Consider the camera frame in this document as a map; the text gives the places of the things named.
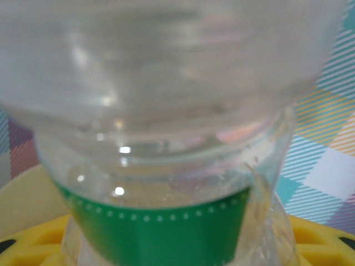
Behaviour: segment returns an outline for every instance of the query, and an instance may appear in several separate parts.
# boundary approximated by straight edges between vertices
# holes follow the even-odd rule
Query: plastic bottle
[[[285,265],[266,228],[287,106],[314,84],[343,2],[0,1],[0,106],[36,131],[81,254]]]

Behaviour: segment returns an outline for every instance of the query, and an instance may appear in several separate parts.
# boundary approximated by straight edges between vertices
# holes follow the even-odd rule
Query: yellow plastic base
[[[59,266],[60,243],[69,216],[31,227],[0,242],[16,242],[0,254],[1,266]],[[302,266],[355,266],[355,250],[339,237],[355,236],[290,216]]]

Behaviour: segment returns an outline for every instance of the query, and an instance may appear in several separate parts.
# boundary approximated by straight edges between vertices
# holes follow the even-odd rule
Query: checkered tablecloth
[[[297,130],[277,187],[286,211],[355,234],[355,0]],[[0,187],[38,164],[33,135],[0,111]]]

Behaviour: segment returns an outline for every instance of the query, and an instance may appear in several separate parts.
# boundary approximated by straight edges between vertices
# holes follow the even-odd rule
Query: water
[[[316,80],[342,8],[333,0],[16,4],[2,4],[0,16],[2,107],[69,139],[131,141],[245,125],[296,101]]]

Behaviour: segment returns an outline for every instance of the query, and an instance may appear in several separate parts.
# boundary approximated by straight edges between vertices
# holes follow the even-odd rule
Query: bottle label
[[[223,266],[233,261],[250,189],[187,207],[112,206],[60,186],[93,248],[119,266]]]

